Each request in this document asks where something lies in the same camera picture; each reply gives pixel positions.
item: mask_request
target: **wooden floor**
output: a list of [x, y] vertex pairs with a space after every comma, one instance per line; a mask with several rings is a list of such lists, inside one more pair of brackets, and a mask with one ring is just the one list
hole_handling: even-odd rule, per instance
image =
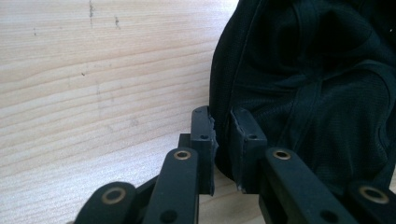
[[[237, 0], [11, 1], [0, 6], [0, 223], [66, 223], [106, 183], [157, 175]], [[263, 223], [216, 171], [200, 223]]]

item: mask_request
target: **black plastic bracket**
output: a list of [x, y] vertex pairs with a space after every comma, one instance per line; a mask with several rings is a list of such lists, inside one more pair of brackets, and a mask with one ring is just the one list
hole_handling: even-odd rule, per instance
[[209, 115], [208, 106], [201, 106], [192, 111], [191, 134], [182, 133], [179, 147], [190, 147], [199, 155], [199, 193], [213, 195], [214, 164], [218, 144], [214, 131], [214, 120]]
[[197, 152], [187, 147], [171, 150], [166, 155], [143, 223], [197, 223], [197, 171]]
[[242, 192], [257, 194], [260, 191], [259, 160], [264, 157], [267, 138], [246, 109], [233, 109], [231, 118], [229, 155], [233, 180]]
[[268, 224], [357, 223], [291, 150], [266, 150], [261, 181], [260, 208]]

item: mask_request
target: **black bag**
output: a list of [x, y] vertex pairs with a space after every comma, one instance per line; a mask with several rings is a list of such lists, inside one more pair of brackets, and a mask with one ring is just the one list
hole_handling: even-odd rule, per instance
[[210, 78], [216, 164], [233, 107], [249, 110], [269, 147], [295, 151], [329, 189], [389, 186], [396, 161], [396, 20], [392, 0], [241, 0]]

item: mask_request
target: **black fabric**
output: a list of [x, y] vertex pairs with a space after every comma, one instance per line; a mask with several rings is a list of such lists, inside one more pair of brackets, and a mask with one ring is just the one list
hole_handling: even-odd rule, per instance
[[210, 79], [216, 164], [224, 174], [233, 178], [228, 120], [240, 106], [259, 122], [269, 147], [296, 151], [333, 192], [358, 179], [389, 185], [396, 160], [396, 20], [384, 6], [391, 2], [239, 2]]

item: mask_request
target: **metal ring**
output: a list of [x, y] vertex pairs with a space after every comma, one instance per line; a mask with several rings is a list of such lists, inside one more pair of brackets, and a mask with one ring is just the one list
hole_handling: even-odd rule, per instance
[[379, 189], [370, 186], [361, 186], [359, 188], [359, 193], [367, 200], [373, 203], [389, 203], [389, 197], [384, 192]]
[[186, 150], [180, 150], [175, 152], [174, 157], [177, 160], [184, 161], [184, 160], [188, 160], [191, 157], [191, 153]]
[[287, 152], [285, 150], [282, 150], [282, 149], [275, 150], [273, 152], [273, 156], [275, 158], [278, 158], [278, 159], [282, 160], [282, 161], [286, 161], [286, 160], [289, 160], [291, 158], [291, 155], [289, 154], [289, 152]]
[[[114, 199], [111, 199], [111, 198], [109, 199], [109, 198], [108, 198], [108, 195], [109, 195], [110, 193], [113, 193], [113, 192], [118, 192], [120, 195], [119, 195], [118, 197], [114, 198]], [[108, 190], [102, 195], [102, 203], [105, 203], [105, 204], [119, 203], [120, 201], [122, 201], [122, 199], [125, 198], [125, 195], [126, 195], [125, 189], [122, 189], [122, 188], [120, 188], [120, 187], [115, 187], [115, 188], [108, 189]]]

